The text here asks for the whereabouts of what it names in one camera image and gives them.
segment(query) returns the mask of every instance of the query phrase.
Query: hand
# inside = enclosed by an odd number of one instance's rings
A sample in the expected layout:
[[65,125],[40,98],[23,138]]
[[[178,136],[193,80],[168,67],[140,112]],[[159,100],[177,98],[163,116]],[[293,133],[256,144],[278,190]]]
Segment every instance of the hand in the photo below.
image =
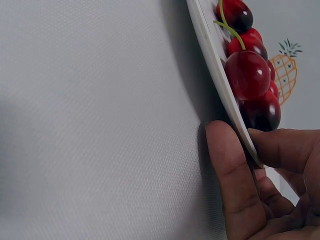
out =
[[250,130],[260,160],[276,168],[299,196],[294,206],[264,169],[255,170],[259,195],[243,148],[222,121],[206,126],[210,158],[223,200],[228,240],[320,239],[320,131]]

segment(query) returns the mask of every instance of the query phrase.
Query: red cherry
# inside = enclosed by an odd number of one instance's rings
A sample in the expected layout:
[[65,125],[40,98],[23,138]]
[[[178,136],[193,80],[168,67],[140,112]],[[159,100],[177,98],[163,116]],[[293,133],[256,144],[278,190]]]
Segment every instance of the red cherry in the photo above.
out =
[[[237,33],[247,32],[254,23],[254,17],[248,6],[240,0],[223,0],[223,13],[228,25]],[[216,6],[216,15],[222,21],[220,6]]]
[[263,43],[262,37],[261,37],[261,35],[260,35],[260,33],[258,32],[257,29],[252,27],[247,31],[247,33],[255,35]]
[[[266,61],[268,60],[267,50],[259,38],[257,38],[255,35],[253,35],[251,33],[247,33],[247,32],[241,34],[240,37],[245,45],[246,50],[255,52],[255,53],[259,54],[261,57],[263,57],[264,60],[266,60]],[[236,37],[234,37],[231,40],[231,42],[228,44],[227,50],[228,50],[229,56],[235,52],[239,52],[242,50],[241,44]]]
[[268,64],[268,67],[269,67],[271,81],[274,81],[276,78],[274,65],[270,62],[270,60],[266,61],[266,63]]
[[251,101],[245,101],[240,109],[247,128],[261,131],[276,130],[281,121],[281,108],[272,92]]
[[279,89],[277,87],[277,84],[274,81],[270,81],[270,86],[268,91],[273,93],[273,95],[279,100]]
[[270,72],[267,62],[253,51],[233,53],[224,70],[234,96],[240,100],[252,100],[268,91]]

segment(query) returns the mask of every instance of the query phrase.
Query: cherry stem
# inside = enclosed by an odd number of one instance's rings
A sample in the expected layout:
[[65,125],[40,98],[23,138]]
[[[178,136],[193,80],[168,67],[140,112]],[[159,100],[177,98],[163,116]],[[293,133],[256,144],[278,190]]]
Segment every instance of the cherry stem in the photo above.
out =
[[227,20],[226,20],[226,17],[225,17],[225,13],[224,13],[223,0],[219,0],[219,7],[220,7],[220,14],[221,14],[222,22],[224,23],[224,25],[229,27]]
[[246,50],[246,46],[245,46],[244,41],[242,40],[242,38],[240,37],[240,35],[239,35],[235,30],[232,29],[232,27],[229,27],[228,25],[225,25],[223,22],[219,22],[219,21],[213,21],[213,22],[214,22],[215,24],[218,24],[218,25],[220,25],[220,26],[225,27],[226,29],[228,29],[228,31],[238,39],[238,41],[239,41],[239,43],[240,43],[240,45],[241,45],[242,50]]

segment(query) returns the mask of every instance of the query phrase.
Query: white plate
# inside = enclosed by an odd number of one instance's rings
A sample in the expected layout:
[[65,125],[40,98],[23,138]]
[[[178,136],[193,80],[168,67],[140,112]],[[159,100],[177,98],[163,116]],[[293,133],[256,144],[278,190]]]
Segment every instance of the white plate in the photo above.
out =
[[224,63],[227,60],[225,45],[230,38],[220,26],[214,24],[217,19],[213,9],[218,0],[187,0],[187,4],[204,59],[222,104],[251,157],[259,167],[264,168],[265,166],[259,161],[224,70]]

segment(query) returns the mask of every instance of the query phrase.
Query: gray fabric surface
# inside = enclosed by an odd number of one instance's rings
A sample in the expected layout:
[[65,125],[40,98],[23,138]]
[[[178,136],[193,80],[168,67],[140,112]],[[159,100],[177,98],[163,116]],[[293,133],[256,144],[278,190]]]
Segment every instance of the gray fabric surface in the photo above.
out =
[[224,119],[185,1],[0,1],[0,239],[223,239]]

